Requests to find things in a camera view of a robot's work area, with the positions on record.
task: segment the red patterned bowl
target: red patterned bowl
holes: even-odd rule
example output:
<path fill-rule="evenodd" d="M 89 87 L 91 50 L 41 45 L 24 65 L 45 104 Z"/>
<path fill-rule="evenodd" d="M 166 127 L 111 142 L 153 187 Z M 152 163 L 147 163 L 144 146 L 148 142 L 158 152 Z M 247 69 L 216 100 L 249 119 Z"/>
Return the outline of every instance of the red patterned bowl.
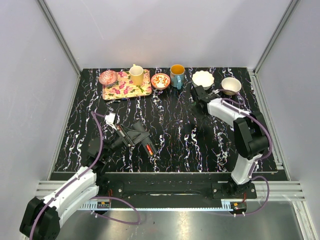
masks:
<path fill-rule="evenodd" d="M 113 86 L 118 80 L 118 73 L 112 70 L 104 71 L 99 76 L 99 82 L 107 87 Z"/>
<path fill-rule="evenodd" d="M 151 78 L 151 84 L 155 89 L 164 90 L 170 84 L 170 77 L 164 73 L 158 73 Z"/>

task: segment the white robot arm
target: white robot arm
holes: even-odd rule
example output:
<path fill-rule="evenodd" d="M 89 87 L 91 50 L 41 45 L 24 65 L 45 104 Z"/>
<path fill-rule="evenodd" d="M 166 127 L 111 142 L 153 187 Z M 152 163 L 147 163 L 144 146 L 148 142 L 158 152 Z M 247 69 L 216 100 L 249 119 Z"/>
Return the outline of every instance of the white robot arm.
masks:
<path fill-rule="evenodd" d="M 82 167 L 74 176 L 43 199 L 34 197 L 29 201 L 20 225 L 21 233 L 27 237 L 32 233 L 33 240 L 56 239 L 61 227 L 75 211 L 98 194 L 106 194 L 108 180 L 104 177 L 107 169 L 104 158 L 111 156 L 115 150 L 141 144 L 149 156 L 156 154 L 150 133 L 140 121 L 132 125 L 133 129 L 129 129 L 122 124 L 115 125 L 115 116 L 113 113 L 105 116 L 106 123 L 116 132 L 112 141 L 106 141 L 101 150 L 102 137 L 92 139 L 87 151 L 88 158 L 81 162 Z"/>
<path fill-rule="evenodd" d="M 196 118 L 203 119 L 208 115 L 214 116 L 234 129 L 235 147 L 239 155 L 231 173 L 232 180 L 229 190 L 236 192 L 245 188 L 245 184 L 250 182 L 252 178 L 257 159 L 261 158 L 269 147 L 265 132 L 247 116 L 251 116 L 267 128 L 263 115 L 259 111 L 251 113 L 227 102 L 222 102 L 220 96 L 208 95 L 202 86 L 194 87 L 191 90 L 191 95 L 196 102 L 191 112 Z"/>

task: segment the small bowl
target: small bowl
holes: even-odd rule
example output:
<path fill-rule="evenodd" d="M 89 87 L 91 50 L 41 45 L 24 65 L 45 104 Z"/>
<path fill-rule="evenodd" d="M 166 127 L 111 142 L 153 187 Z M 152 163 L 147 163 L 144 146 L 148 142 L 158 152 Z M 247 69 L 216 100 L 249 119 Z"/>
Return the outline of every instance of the small bowl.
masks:
<path fill-rule="evenodd" d="M 117 80 L 118 73 L 112 70 L 104 71 L 99 76 L 99 82 L 106 87 L 113 86 L 114 84 L 116 84 Z"/>
<path fill-rule="evenodd" d="M 155 89 L 164 90 L 170 84 L 170 77 L 164 73 L 158 73 L 151 78 L 151 84 Z"/>
<path fill-rule="evenodd" d="M 238 79 L 236 79 L 234 77 L 226 77 L 225 79 L 222 80 L 221 87 L 223 89 L 231 90 L 231 91 L 238 93 L 238 92 L 240 92 L 240 90 L 242 88 L 242 84 Z M 229 95 L 229 96 L 235 95 L 235 93 L 233 93 L 231 91 L 223 91 L 223 93 L 226 95 Z"/>

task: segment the cable connector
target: cable connector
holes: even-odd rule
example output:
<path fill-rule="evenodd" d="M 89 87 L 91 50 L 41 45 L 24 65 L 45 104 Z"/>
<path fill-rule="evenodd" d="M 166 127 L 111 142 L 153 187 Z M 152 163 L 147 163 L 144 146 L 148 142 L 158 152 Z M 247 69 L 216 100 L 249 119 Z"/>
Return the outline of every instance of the cable connector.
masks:
<path fill-rule="evenodd" d="M 114 124 L 116 120 L 116 114 L 111 112 L 109 115 L 105 115 L 104 120 L 108 124 Z"/>

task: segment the blue mug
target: blue mug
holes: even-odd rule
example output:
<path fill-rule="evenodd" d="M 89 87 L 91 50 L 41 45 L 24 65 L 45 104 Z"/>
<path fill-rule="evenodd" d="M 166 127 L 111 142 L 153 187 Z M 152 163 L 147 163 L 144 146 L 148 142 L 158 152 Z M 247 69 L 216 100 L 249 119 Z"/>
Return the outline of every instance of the blue mug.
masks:
<path fill-rule="evenodd" d="M 180 64 L 170 68 L 171 85 L 180 90 L 185 82 L 185 68 Z"/>

